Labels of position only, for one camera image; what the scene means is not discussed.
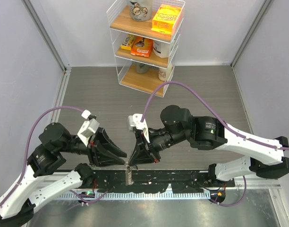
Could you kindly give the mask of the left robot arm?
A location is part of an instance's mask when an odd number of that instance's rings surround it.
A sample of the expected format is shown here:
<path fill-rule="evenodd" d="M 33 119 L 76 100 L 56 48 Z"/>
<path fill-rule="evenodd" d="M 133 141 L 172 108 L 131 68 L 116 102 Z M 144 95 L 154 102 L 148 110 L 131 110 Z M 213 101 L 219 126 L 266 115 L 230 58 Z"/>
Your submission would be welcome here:
<path fill-rule="evenodd" d="M 90 188 L 97 179 L 92 166 L 124 165 L 127 154 L 117 147 L 95 119 L 84 121 L 76 135 L 60 123 L 51 123 L 39 135 L 41 144 L 27 159 L 20 183 L 0 196 L 0 227 L 20 227 L 51 200 L 75 188 Z M 52 184 L 38 186 L 61 167 L 63 152 L 86 155 L 89 163 L 78 164 L 69 174 Z"/>

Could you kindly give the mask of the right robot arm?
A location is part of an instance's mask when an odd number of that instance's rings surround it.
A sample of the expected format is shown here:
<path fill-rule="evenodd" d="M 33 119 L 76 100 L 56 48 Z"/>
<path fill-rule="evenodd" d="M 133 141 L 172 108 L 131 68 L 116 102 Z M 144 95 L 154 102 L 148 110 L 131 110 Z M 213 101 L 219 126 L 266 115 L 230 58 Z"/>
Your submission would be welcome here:
<path fill-rule="evenodd" d="M 148 128 L 142 114 L 130 115 L 129 129 L 136 137 L 136 145 L 128 164 L 158 163 L 160 152 L 183 141 L 198 150 L 227 150 L 242 157 L 227 163 L 211 164 L 207 181 L 218 186 L 235 177 L 256 174 L 265 179 L 279 179 L 289 173 L 289 158 L 283 154 L 288 146 L 285 137 L 270 140 L 223 126 L 210 116 L 193 116 L 186 108 L 169 105 L 160 114 L 162 129 Z"/>

